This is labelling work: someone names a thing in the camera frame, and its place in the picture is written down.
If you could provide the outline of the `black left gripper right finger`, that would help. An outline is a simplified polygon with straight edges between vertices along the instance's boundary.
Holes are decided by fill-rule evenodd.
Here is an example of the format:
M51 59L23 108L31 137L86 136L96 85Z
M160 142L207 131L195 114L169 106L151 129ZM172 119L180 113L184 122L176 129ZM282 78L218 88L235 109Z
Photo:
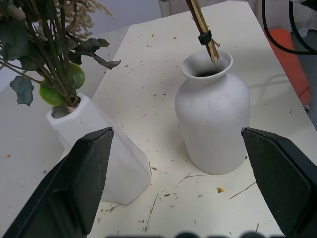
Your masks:
M288 238L317 236L317 167L289 139L245 127L241 131L256 184Z

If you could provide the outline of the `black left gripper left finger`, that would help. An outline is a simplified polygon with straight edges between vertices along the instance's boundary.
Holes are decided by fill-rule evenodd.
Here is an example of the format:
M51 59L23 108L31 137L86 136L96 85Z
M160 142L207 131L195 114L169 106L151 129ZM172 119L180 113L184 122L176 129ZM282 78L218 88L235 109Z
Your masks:
M5 238L85 238L105 187L113 128L78 139L42 179Z

